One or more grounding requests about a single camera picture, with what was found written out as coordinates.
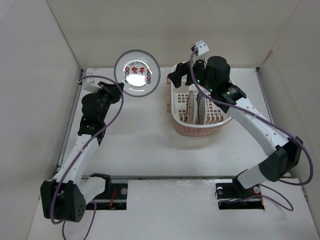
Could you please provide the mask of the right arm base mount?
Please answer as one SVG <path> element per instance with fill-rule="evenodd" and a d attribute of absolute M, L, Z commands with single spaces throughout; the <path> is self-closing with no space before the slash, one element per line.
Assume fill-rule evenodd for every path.
<path fill-rule="evenodd" d="M 215 181 L 214 196 L 218 201 L 219 210 L 264 210 L 261 197 L 261 187 L 256 184 L 248 189 L 231 178 L 221 178 Z"/>

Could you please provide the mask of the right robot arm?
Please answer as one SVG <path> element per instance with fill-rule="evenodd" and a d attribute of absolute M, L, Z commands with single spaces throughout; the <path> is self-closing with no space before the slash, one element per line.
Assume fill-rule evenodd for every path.
<path fill-rule="evenodd" d="M 207 61 L 177 63 L 167 78 L 177 89 L 186 77 L 187 86 L 196 83 L 207 90 L 210 94 L 202 96 L 236 120 L 263 149 L 265 160 L 232 179 L 232 193 L 243 197 L 250 188 L 266 181 L 277 182 L 293 169 L 299 163 L 303 142 L 260 115 L 247 95 L 230 80 L 230 71 L 225 58 L 212 56 Z"/>

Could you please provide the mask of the plate with red characters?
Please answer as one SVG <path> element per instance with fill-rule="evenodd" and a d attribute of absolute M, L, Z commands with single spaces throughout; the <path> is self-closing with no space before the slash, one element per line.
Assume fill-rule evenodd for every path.
<path fill-rule="evenodd" d="M 148 52 L 134 49 L 123 53 L 114 66 L 114 78 L 123 83 L 123 92 L 142 98 L 153 93 L 161 80 L 161 70 L 156 59 Z"/>

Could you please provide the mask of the plate with green rim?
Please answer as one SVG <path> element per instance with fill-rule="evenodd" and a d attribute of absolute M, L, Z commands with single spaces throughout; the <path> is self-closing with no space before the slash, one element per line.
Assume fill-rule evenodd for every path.
<path fill-rule="evenodd" d="M 199 92 L 196 97 L 197 100 L 197 115 L 201 125 L 205 125 L 207 121 L 208 106 L 206 98 Z"/>

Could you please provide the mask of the plate with orange sunburst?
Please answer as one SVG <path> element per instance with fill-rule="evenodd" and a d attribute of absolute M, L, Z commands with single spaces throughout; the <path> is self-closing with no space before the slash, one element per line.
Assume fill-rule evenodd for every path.
<path fill-rule="evenodd" d="M 190 91 L 186 105 L 187 124 L 195 125 L 197 121 L 197 102 L 193 91 Z"/>

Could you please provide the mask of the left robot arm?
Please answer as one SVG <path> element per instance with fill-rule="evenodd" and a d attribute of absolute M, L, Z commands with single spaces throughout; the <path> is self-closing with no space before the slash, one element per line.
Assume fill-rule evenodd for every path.
<path fill-rule="evenodd" d="M 58 173 L 40 187 L 43 215 L 53 224 L 78 223 L 96 196 L 105 199 L 111 195 L 112 181 L 108 174 L 93 173 L 85 183 L 81 179 L 105 137 L 108 127 L 105 118 L 110 106 L 124 101 L 123 88 L 123 83 L 101 81 L 96 91 L 82 98 L 82 116 L 74 147 Z"/>

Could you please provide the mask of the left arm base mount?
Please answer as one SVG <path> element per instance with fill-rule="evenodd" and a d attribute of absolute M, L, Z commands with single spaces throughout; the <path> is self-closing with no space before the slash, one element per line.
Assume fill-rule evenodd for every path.
<path fill-rule="evenodd" d="M 96 195 L 97 211 L 122 211 L 127 209 L 128 181 L 112 179 L 108 174 L 93 173 L 89 180 L 103 180 L 104 190 Z"/>

